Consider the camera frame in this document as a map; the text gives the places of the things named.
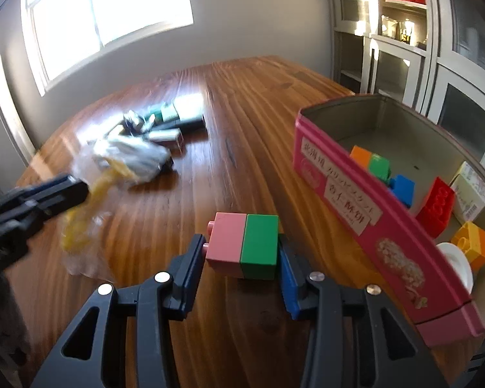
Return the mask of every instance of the wooden table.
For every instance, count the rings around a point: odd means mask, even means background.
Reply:
[[[117,287],[139,284],[166,268],[194,233],[206,233],[217,211],[234,211],[279,215],[283,231],[317,269],[343,285],[377,283],[392,297],[349,232],[292,168],[298,110],[348,94],[275,56],[168,74],[83,109],[44,144],[18,185],[70,171],[80,146],[121,112],[195,95],[203,101],[207,130],[186,137],[175,172],[122,193],[102,233]],[[58,243],[53,220],[29,242],[30,255],[8,272],[32,339],[27,380],[100,284],[68,275]],[[128,329],[127,386],[135,386]],[[183,387],[299,386],[308,328],[287,315],[277,282],[228,279],[205,265],[193,311],[184,322],[171,323],[171,332]],[[471,340],[434,350],[448,380],[463,371],[478,345]]]

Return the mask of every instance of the plastic bag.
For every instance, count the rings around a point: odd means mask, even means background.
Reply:
[[[170,165],[168,149],[139,137],[118,136],[83,147],[71,172],[88,184],[88,198],[61,218],[63,264],[70,274],[114,281],[102,254],[101,236],[119,192],[152,180]]]

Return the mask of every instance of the white small box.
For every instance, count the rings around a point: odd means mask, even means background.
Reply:
[[[485,207],[485,183],[467,163],[456,172],[450,187],[456,194],[453,214],[463,224],[473,221]]]

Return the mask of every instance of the building block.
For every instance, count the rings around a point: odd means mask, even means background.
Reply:
[[[388,180],[390,179],[390,161],[388,159],[373,153],[370,157],[368,170],[372,175],[388,185]]]
[[[397,199],[407,208],[413,203],[413,192],[415,191],[415,182],[403,175],[397,175],[390,179],[389,187]]]
[[[354,159],[356,163],[363,169],[368,169],[370,163],[370,158],[372,157],[372,152],[363,149],[360,146],[354,146],[350,152],[350,158]]]
[[[278,254],[278,216],[249,214],[242,247],[244,278],[273,280]]]
[[[465,222],[451,239],[466,255],[472,271],[485,265],[485,231],[471,221]]]
[[[241,252],[247,215],[243,213],[216,213],[208,224],[210,240],[203,246],[206,260],[217,273],[244,278]]]
[[[455,192],[436,177],[415,217],[432,238],[438,237],[449,223],[455,202]]]

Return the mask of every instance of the wall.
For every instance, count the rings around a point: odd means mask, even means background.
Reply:
[[[0,12],[0,53],[11,93],[36,146],[84,106],[128,85],[217,60],[276,54],[328,75],[329,0],[191,0],[194,25],[99,57],[43,97],[25,52],[19,0]]]

